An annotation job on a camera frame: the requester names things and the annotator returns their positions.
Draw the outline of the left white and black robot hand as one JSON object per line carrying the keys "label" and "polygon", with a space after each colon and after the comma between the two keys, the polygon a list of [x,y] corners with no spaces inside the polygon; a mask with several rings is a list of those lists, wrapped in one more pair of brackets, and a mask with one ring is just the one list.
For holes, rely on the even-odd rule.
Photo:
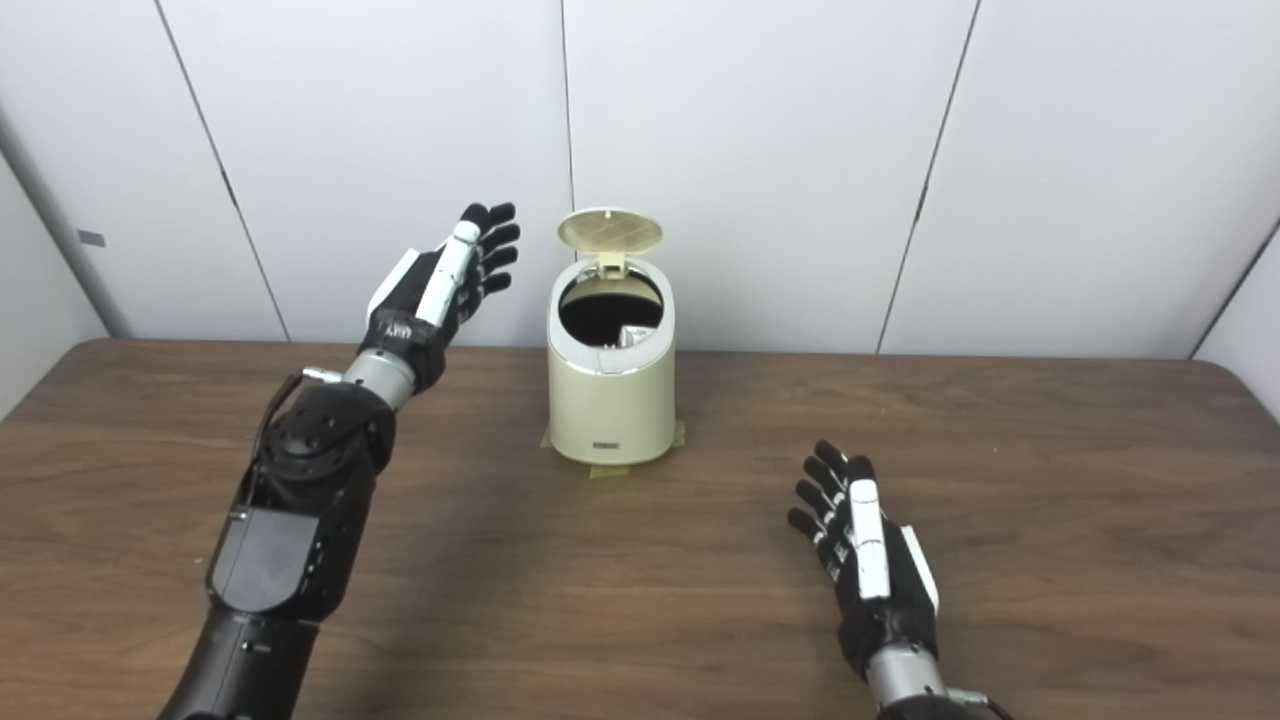
{"label": "left white and black robot hand", "polygon": [[408,250],[370,300],[360,352],[406,366],[413,395],[431,388],[462,324],[488,296],[512,286],[521,236],[516,213],[512,202],[474,202],[436,249]]}

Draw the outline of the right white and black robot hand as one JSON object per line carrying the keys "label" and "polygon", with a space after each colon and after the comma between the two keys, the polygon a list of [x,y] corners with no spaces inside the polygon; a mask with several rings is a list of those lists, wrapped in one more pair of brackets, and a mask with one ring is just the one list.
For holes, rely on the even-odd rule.
{"label": "right white and black robot hand", "polygon": [[940,655],[936,588],[913,533],[881,507],[876,469],[827,439],[815,442],[795,486],[801,506],[787,521],[829,578],[844,660],[860,676],[891,646]]}

